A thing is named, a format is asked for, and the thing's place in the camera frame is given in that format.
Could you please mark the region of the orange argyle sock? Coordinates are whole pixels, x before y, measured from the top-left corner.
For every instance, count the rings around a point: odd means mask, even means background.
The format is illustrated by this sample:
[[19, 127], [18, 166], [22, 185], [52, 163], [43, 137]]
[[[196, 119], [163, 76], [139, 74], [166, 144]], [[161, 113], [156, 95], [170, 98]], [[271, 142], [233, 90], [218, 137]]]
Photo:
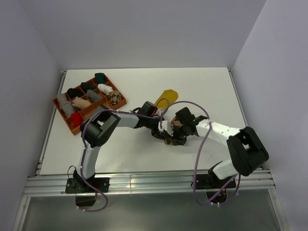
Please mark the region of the orange argyle sock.
[[187, 138], [181, 133], [180, 130], [183, 124], [180, 122], [177, 116], [175, 116], [170, 123], [173, 129], [173, 136], [165, 138], [164, 144], [173, 146], [185, 145]]

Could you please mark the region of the yellow sock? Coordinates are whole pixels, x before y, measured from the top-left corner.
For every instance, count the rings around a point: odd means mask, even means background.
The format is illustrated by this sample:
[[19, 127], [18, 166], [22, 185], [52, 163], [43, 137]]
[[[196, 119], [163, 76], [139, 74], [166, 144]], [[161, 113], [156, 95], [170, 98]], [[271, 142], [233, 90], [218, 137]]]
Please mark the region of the yellow sock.
[[158, 109], [166, 109], [178, 99], [178, 96], [178, 93], [174, 90], [165, 90], [154, 104]]

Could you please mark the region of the brown argyle sock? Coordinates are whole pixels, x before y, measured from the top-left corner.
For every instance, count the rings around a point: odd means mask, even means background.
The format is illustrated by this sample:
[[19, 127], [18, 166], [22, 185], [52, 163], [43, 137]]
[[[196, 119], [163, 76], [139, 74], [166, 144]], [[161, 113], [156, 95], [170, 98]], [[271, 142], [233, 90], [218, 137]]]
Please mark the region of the brown argyle sock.
[[122, 96], [118, 90], [113, 90], [109, 92], [108, 100], [111, 105], [116, 105], [122, 100]]

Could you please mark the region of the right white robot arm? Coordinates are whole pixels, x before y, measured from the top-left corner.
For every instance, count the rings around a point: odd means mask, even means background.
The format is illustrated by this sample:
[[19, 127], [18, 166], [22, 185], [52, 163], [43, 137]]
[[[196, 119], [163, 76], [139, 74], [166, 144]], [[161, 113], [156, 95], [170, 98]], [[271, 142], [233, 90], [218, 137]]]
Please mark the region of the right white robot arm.
[[184, 145], [188, 136], [209, 138], [226, 146], [229, 157], [209, 170], [208, 182], [220, 187], [226, 178], [234, 175], [248, 176], [268, 161], [269, 154], [253, 128], [233, 128], [212, 122], [206, 116], [195, 117], [185, 107], [176, 112], [167, 139], [173, 145]]

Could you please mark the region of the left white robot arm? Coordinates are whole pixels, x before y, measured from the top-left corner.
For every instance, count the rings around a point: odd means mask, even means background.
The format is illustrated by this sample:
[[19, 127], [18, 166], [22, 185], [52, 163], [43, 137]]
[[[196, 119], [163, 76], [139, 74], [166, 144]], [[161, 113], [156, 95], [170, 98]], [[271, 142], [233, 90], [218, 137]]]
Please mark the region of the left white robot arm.
[[95, 165], [100, 148], [109, 140], [117, 127], [148, 128], [151, 135], [165, 140], [173, 137], [172, 125], [163, 119], [163, 109], [146, 101], [133, 111], [118, 111], [99, 105], [81, 124], [81, 137], [84, 144], [79, 166], [73, 178], [82, 192], [89, 192], [94, 186]]

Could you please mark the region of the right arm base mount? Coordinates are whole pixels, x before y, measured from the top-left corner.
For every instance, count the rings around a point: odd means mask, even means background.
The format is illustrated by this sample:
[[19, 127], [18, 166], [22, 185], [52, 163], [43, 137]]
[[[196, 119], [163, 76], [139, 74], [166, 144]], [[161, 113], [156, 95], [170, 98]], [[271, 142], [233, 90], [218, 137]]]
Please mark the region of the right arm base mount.
[[[214, 174], [197, 174], [196, 175], [196, 190], [205, 190], [207, 198], [211, 198], [216, 192], [209, 190], [220, 189], [231, 177], [220, 180]], [[236, 182], [232, 180], [225, 189], [222, 190], [211, 202], [224, 203], [227, 200], [227, 189], [235, 189]]]

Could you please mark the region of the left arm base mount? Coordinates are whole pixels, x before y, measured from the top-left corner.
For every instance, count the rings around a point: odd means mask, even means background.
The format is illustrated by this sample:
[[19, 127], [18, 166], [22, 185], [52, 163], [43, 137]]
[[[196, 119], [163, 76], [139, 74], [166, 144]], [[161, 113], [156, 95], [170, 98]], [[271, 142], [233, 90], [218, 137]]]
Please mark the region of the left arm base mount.
[[107, 193], [109, 189], [109, 178], [92, 176], [87, 182], [95, 189], [87, 185], [79, 175], [69, 178], [66, 183], [65, 193], [75, 194], [75, 203], [79, 207], [89, 208], [93, 206], [98, 195], [97, 190]]

